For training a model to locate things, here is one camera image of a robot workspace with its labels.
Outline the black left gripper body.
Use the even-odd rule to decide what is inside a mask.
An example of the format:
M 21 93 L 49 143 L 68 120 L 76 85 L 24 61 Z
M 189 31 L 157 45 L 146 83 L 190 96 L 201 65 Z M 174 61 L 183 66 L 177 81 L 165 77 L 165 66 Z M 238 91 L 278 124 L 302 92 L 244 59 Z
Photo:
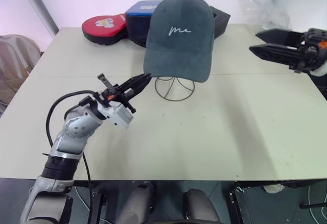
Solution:
M 98 75 L 98 79 L 107 87 L 101 93 L 107 103 L 119 102 L 128 108 L 132 114 L 136 112 L 136 109 L 129 103 L 129 100 L 134 96 L 133 82 L 135 78 L 130 78 L 121 85 L 112 85 L 103 73 Z

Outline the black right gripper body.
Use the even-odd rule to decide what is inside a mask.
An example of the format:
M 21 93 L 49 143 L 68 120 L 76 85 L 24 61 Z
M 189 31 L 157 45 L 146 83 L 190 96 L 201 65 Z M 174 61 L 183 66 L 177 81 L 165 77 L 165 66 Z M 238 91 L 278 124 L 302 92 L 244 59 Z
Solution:
M 296 73 L 326 74 L 326 30 L 310 28 L 304 34 L 304 41 L 292 47 L 301 51 L 305 59 L 289 68 Z

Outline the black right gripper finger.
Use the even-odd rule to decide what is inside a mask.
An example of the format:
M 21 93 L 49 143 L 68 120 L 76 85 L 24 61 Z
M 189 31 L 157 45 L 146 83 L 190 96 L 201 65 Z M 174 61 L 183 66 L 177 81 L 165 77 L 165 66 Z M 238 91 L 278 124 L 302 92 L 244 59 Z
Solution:
M 255 36 L 266 43 L 299 46 L 304 41 L 305 34 L 283 29 L 270 29 L 260 31 Z
M 305 59 L 301 51 L 279 44 L 253 45 L 249 50 L 262 60 L 284 65 L 296 65 Z

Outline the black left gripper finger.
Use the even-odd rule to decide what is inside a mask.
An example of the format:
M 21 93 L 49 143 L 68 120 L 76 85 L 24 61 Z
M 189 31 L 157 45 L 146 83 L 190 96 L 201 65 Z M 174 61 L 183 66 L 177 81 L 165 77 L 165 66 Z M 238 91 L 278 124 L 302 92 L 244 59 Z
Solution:
M 127 98 L 133 98 L 141 93 L 151 81 L 150 76 L 135 76 L 128 80 L 125 95 Z
M 144 89 L 151 81 L 149 73 L 131 77 L 119 86 L 119 89 Z

